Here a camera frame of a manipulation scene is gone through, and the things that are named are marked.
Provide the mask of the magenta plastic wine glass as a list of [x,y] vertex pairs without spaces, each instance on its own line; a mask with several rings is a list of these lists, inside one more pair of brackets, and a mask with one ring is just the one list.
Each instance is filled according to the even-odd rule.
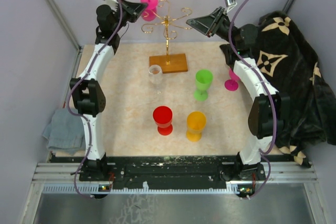
[[142,13],[142,18],[145,21],[153,21],[156,18],[156,7],[159,3],[159,0],[140,0],[141,3],[147,3],[148,6],[145,11]]

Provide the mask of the gold wire wine glass rack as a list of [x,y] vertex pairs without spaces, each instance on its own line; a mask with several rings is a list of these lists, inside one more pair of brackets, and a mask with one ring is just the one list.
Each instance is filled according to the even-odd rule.
[[170,27],[179,28],[182,30],[191,30],[191,27],[179,26],[174,22],[192,14],[192,10],[188,7],[181,8],[181,12],[184,13],[183,16],[178,18],[172,18],[170,16],[171,3],[168,0],[159,0],[158,7],[161,8],[167,5],[167,14],[165,16],[160,16],[153,10],[146,10],[144,12],[144,17],[148,17],[150,12],[160,21],[156,23],[145,23],[142,25],[141,30],[145,34],[150,34],[154,31],[154,26],[163,26],[163,37],[165,38],[165,54],[158,56],[149,56],[149,66],[158,65],[161,67],[163,73],[179,73],[188,72],[187,58],[186,54],[171,54],[169,51],[169,42],[177,38],[177,31],[170,30]]

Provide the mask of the red plastic wine glass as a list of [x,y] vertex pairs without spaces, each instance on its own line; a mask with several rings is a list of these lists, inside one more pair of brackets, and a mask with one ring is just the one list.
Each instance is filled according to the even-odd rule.
[[157,125],[157,131],[163,135],[170,135],[173,131],[173,112],[167,106],[159,106],[153,111],[153,119]]

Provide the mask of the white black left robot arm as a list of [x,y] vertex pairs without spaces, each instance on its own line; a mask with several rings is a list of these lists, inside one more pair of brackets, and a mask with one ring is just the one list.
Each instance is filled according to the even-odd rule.
[[70,97],[84,129],[85,161],[97,162],[90,173],[98,180],[108,177],[109,167],[101,161],[105,155],[101,136],[101,116],[106,97],[100,86],[107,64],[115,56],[119,44],[119,30],[127,23],[135,23],[147,9],[148,3],[108,0],[96,9],[96,39],[93,54],[84,71],[70,80]]

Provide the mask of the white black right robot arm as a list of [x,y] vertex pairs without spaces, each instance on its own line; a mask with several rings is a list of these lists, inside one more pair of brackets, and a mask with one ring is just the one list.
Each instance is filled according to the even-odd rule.
[[248,179],[266,149],[273,148],[277,133],[284,129],[289,117],[290,98],[274,88],[257,67],[251,52],[258,36],[255,25],[235,27],[223,7],[207,16],[188,19],[186,23],[207,37],[217,35],[228,41],[221,46],[226,64],[242,81],[253,101],[248,117],[251,136],[237,154],[234,167],[239,179]]

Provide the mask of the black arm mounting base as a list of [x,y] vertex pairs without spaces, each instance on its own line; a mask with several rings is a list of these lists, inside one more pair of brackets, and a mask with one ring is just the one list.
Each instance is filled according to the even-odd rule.
[[52,157],[51,165],[76,181],[74,192],[103,198],[108,194],[229,193],[251,196],[267,178],[259,163],[249,172],[236,170],[236,156],[104,157],[99,162]]

